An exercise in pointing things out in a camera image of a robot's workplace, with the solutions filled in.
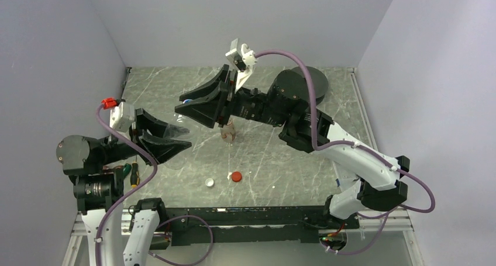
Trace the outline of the clear bottle blue white cap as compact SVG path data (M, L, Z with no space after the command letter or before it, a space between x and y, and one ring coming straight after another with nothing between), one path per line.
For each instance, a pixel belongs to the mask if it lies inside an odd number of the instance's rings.
M174 140L178 141L188 141L191 146L172 159L166 162L166 167L172 170L181 170L187 163L187 159L190 157L193 145L196 142L195 139L195 126L192 124L192 120L187 118L182 114L177 114L172 112L169 116L170 125L166 131L166 135Z

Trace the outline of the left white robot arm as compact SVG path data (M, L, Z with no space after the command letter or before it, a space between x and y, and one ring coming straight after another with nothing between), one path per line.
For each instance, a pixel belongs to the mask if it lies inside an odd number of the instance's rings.
M165 204L160 198L141 199L132 213L130 236L122 236L125 179L141 188L135 169L126 174L117 161L141 157L156 169L191 147L191 130L179 123L156 119L137 109L128 127L129 136L96 139L71 135L59 142L56 155L63 173L73 185L77 209L85 226L91 265L145 265L154 232L168 223Z

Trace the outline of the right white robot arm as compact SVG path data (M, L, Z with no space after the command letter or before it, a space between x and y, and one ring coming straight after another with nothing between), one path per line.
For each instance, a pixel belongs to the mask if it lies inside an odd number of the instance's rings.
M212 79L182 94L174 110L210 128L225 126L233 116L280 127L279 138L286 145L314 152L307 84L300 69L279 72L267 92L235 90L236 82L237 74L224 65ZM406 201L408 186L401 181L401 170L409 168L407 157L380 154L321 111L316 121L321 155L357 176L341 193L327 198L322 212L327 227L338 227L364 208L388 212Z

